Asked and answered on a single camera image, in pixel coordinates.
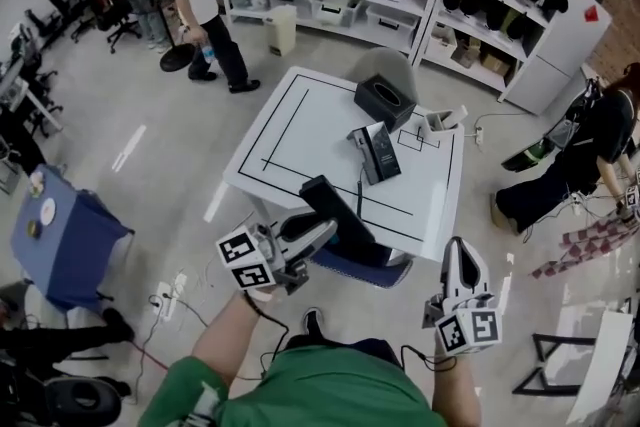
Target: hand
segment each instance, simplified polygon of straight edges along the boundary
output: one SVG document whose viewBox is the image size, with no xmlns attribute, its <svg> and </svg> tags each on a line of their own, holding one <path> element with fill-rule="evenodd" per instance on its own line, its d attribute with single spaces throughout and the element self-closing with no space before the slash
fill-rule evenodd
<svg viewBox="0 0 640 427">
<path fill-rule="evenodd" d="M 187 32 L 185 39 L 190 43 L 204 45 L 207 42 L 207 33 L 202 27 L 196 25 L 195 27 L 189 28 L 189 32 Z"/>
</svg>

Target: blue table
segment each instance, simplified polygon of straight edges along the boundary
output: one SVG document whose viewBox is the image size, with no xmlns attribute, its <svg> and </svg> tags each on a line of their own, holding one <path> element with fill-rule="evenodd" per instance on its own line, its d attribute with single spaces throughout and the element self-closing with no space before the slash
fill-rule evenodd
<svg viewBox="0 0 640 427">
<path fill-rule="evenodd" d="M 113 246 L 134 232 L 120 224 L 94 193 L 75 190 L 49 166 L 38 166 L 38 171 L 44 174 L 44 192 L 37 198 L 27 192 L 11 235 L 13 254 L 59 310 L 80 306 L 99 311 L 97 289 Z M 28 223 L 40 220 L 40 209 L 48 198 L 56 203 L 55 216 L 33 238 Z"/>
</svg>

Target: electrical outlet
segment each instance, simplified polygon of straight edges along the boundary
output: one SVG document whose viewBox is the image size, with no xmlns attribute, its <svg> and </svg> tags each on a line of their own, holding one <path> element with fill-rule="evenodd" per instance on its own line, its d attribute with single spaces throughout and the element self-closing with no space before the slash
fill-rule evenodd
<svg viewBox="0 0 640 427">
<path fill-rule="evenodd" d="M 169 315 L 169 306 L 171 301 L 168 301 L 166 297 L 163 297 L 163 294 L 171 295 L 171 285 L 169 285 L 169 283 L 161 281 L 160 283 L 158 283 L 158 289 L 156 290 L 157 297 L 152 298 L 153 300 L 160 303 L 158 306 L 153 307 L 153 313 L 154 315 L 160 315 L 160 318 L 164 320 L 169 320 L 171 318 L 171 316 Z"/>
<path fill-rule="evenodd" d="M 478 146 L 482 146 L 482 142 L 484 141 L 484 130 L 482 127 L 476 128 L 476 144 Z"/>
</svg>

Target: plug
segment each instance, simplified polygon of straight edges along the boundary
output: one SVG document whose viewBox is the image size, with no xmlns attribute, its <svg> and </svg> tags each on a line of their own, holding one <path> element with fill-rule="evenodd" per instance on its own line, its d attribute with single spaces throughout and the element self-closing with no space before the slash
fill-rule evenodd
<svg viewBox="0 0 640 427">
<path fill-rule="evenodd" d="M 478 146 L 482 146 L 482 142 L 484 141 L 484 130 L 482 127 L 476 128 L 476 144 Z"/>
</svg>

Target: desk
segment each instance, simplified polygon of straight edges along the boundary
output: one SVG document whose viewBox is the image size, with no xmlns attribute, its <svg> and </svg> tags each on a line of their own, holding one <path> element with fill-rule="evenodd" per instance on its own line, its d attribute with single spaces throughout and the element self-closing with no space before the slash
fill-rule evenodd
<svg viewBox="0 0 640 427">
<path fill-rule="evenodd" d="M 42 295 L 59 310 L 80 306 L 99 311 L 97 288 L 113 246 L 133 232 L 96 195 L 76 191 L 51 167 L 38 166 L 38 171 L 44 174 L 44 192 L 34 198 L 27 191 L 11 235 L 13 254 Z M 34 239 L 27 225 L 40 219 L 48 198 L 55 201 L 55 215 Z"/>
<path fill-rule="evenodd" d="M 291 68 L 236 150 L 225 181 L 254 198 L 264 216 L 262 200 L 305 206 L 301 185 L 323 174 L 355 211 L 363 158 L 347 135 L 374 123 L 354 103 L 355 89 L 338 77 Z M 363 180 L 361 217 L 379 244 L 440 262 L 456 217 L 464 127 L 429 145 L 417 136 L 426 112 L 416 107 L 391 134 L 402 174 L 374 186 Z"/>
<path fill-rule="evenodd" d="M 20 75 L 20 72 L 22 71 L 23 66 L 24 66 L 24 59 L 20 57 L 16 62 L 14 62 L 11 65 L 11 67 L 7 70 L 7 73 L 4 74 L 4 76 L 0 80 L 0 98 L 2 98 L 2 96 L 9 90 L 9 88 L 14 82 L 17 82 L 20 85 L 20 94 L 11 102 L 11 105 L 9 106 L 9 110 L 11 110 L 11 112 L 15 112 L 18 106 L 20 105 L 20 102 L 26 96 L 29 100 L 31 100 L 31 103 L 33 103 L 34 107 L 42 113 L 45 119 L 49 123 L 51 123 L 56 130 L 58 131 L 62 130 L 62 125 L 60 124 L 60 122 L 53 117 L 53 114 L 51 114 L 47 110 L 47 108 L 44 105 L 42 105 L 40 100 L 38 100 L 36 95 L 34 95 L 29 90 L 28 82 L 20 78 L 19 75 Z"/>
</svg>

